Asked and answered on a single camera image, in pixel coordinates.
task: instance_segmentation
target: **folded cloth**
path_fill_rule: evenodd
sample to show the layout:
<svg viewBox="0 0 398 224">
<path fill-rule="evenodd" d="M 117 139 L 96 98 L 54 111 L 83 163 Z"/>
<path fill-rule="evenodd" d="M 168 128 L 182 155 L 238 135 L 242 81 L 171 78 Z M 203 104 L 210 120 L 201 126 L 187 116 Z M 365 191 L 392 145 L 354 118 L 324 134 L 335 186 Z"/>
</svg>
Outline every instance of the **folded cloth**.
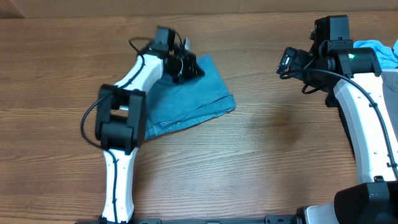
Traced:
<svg viewBox="0 0 398 224">
<path fill-rule="evenodd" d="M 378 40 L 359 40 L 354 43 L 354 48 L 370 47 L 377 55 L 381 68 L 397 68 L 398 67 L 398 40 L 394 44 L 394 51 L 390 47 L 385 47 Z"/>
<path fill-rule="evenodd" d="M 235 109 L 234 97 L 210 55 L 198 58 L 197 63 L 205 71 L 204 77 L 176 84 L 170 75 L 164 75 L 147 93 L 145 139 L 189 128 Z"/>
</svg>

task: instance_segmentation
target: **wooden table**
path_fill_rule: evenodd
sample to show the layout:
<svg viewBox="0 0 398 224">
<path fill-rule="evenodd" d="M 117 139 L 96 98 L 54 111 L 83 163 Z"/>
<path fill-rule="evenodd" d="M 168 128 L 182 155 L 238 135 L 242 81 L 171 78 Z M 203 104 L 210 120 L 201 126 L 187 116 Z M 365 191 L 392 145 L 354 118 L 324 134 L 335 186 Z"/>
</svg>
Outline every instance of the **wooden table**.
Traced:
<svg viewBox="0 0 398 224">
<path fill-rule="evenodd" d="M 356 184 L 338 112 L 326 93 L 303 95 L 300 81 L 275 74 L 284 49 L 309 50 L 315 19 L 329 14 L 340 13 L 0 20 L 0 223 L 101 215 L 104 159 L 82 140 L 80 119 L 100 85 L 134 65 L 127 40 L 153 37 L 158 24 L 211 54 L 237 107 L 144 144 L 136 217 L 263 217 L 333 200 Z M 398 13 L 348 14 L 352 39 L 396 41 Z"/>
</svg>

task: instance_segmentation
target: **wood grain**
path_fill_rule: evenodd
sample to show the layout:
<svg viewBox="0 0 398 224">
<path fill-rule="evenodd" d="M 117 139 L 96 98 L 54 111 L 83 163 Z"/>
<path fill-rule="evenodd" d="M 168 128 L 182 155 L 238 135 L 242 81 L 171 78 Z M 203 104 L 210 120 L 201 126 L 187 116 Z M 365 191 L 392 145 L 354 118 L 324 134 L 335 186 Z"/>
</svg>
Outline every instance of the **wood grain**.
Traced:
<svg viewBox="0 0 398 224">
<path fill-rule="evenodd" d="M 398 10 L 398 0 L 6 0 L 26 18 Z"/>
<path fill-rule="evenodd" d="M 354 40 L 396 41 L 396 12 L 348 14 Z M 134 65 L 128 38 L 153 36 L 156 25 L 191 38 L 197 55 L 211 54 L 237 107 L 144 144 L 135 169 L 137 218 L 263 217 L 333 200 L 356 184 L 338 112 L 324 105 L 325 93 L 303 95 L 302 83 L 275 74 L 284 49 L 308 50 L 314 20 L 326 15 L 0 21 L 0 223 L 101 214 L 104 159 L 82 140 L 79 122 L 100 85 Z"/>
<path fill-rule="evenodd" d="M 12 0 L 0 1 L 0 18 L 23 18 L 21 11 L 14 5 Z"/>
</svg>

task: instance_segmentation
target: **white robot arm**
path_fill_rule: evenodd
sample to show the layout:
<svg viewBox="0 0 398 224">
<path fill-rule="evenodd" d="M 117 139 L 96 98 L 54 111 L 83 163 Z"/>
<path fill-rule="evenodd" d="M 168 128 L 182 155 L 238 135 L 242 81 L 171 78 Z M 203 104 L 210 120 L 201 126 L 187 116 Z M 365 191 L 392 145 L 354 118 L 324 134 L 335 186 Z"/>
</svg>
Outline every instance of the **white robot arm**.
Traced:
<svg viewBox="0 0 398 224">
<path fill-rule="evenodd" d="M 183 43 L 180 38 L 180 44 L 174 44 L 176 34 L 180 37 L 172 29 L 159 27 L 155 40 L 137 50 L 139 55 L 130 72 L 114 85 L 103 85 L 98 100 L 82 119 L 97 106 L 95 136 L 101 145 L 93 144 L 81 129 L 90 144 L 104 150 L 106 162 L 106 200 L 102 217 L 94 223 L 134 223 L 134 160 L 144 142 L 146 93 L 165 73 L 175 83 L 205 74 L 189 52 L 188 39 Z M 111 114 L 112 110 L 128 110 L 128 116 Z"/>
<path fill-rule="evenodd" d="M 116 86 L 123 86 L 126 84 L 141 68 L 142 63 L 145 66 L 138 73 L 134 81 L 125 90 L 140 90 L 147 93 L 154 83 L 162 78 L 163 75 L 163 60 L 155 55 L 144 54 L 143 57 L 137 57 L 136 64 L 130 72 L 120 81 L 115 83 Z M 121 110 L 128 110 L 127 106 L 121 106 Z M 134 170 L 134 160 L 136 158 L 138 147 L 135 147 L 130 155 L 125 155 L 124 151 L 120 149 L 109 149 L 118 161 L 117 178 L 116 178 L 116 212 L 118 222 L 128 222 L 134 213 L 134 204 L 132 201 L 132 179 Z M 110 153 L 104 151 L 106 162 L 106 200 L 102 213 L 102 217 L 109 222 L 114 221 L 114 207 L 113 207 L 113 188 L 114 188 L 114 166 L 113 158 Z"/>
<path fill-rule="evenodd" d="M 305 83 L 303 93 L 329 93 L 326 105 L 339 108 L 353 147 L 357 186 L 342 190 L 334 202 L 303 207 L 286 223 L 398 223 L 398 142 L 384 102 L 381 68 L 373 49 L 354 49 L 347 16 L 315 21 L 309 52 L 286 48 L 277 73 Z M 306 92 L 308 86 L 314 90 Z M 266 223 L 282 220 L 266 216 Z"/>
</svg>

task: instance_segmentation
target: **black metal bracket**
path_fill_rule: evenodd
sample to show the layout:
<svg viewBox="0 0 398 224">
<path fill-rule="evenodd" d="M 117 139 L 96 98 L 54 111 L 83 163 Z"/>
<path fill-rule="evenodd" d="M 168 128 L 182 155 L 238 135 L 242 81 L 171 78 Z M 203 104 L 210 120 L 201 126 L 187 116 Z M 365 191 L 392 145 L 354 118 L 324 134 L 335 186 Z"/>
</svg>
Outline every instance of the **black metal bracket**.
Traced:
<svg viewBox="0 0 398 224">
<path fill-rule="evenodd" d="M 150 44 L 147 54 L 165 59 L 171 50 L 174 50 L 175 30 L 159 26 L 156 31 L 156 38 Z"/>
<path fill-rule="evenodd" d="M 289 74 L 307 86 L 317 90 L 331 92 L 339 81 L 322 72 L 306 72 L 306 68 L 339 73 L 348 78 L 353 78 L 355 73 L 381 74 L 381 67 L 376 53 L 371 48 L 353 48 L 353 40 L 349 36 L 349 23 L 347 16 L 327 16 L 315 21 L 315 30 L 310 37 L 314 40 L 309 52 L 287 47 L 277 69 L 282 79 L 289 78 L 283 74 L 289 70 L 299 72 Z"/>
<path fill-rule="evenodd" d="M 302 219 L 296 215 L 267 215 L 265 224 L 303 224 Z"/>
<path fill-rule="evenodd" d="M 115 222 L 107 221 L 106 218 L 100 217 L 98 220 L 95 221 L 90 221 L 90 222 L 78 222 L 75 224 L 115 224 Z M 118 224 L 137 224 L 134 219 L 132 218 L 130 221 L 122 221 L 121 223 Z"/>
<path fill-rule="evenodd" d="M 222 218 L 213 220 L 135 220 L 134 224 L 264 224 L 263 218 Z"/>
<path fill-rule="evenodd" d="M 139 90 L 123 90 L 114 85 L 102 85 L 99 89 L 95 123 L 95 137 L 104 150 L 116 148 L 130 155 L 135 147 L 141 147 L 145 137 L 146 94 Z M 111 114 L 120 106 L 128 106 L 128 116 Z"/>
<path fill-rule="evenodd" d="M 175 83 L 205 75 L 205 72 L 197 64 L 196 55 L 190 52 L 179 57 L 169 56 L 164 62 L 164 72 L 170 74 Z"/>
</svg>

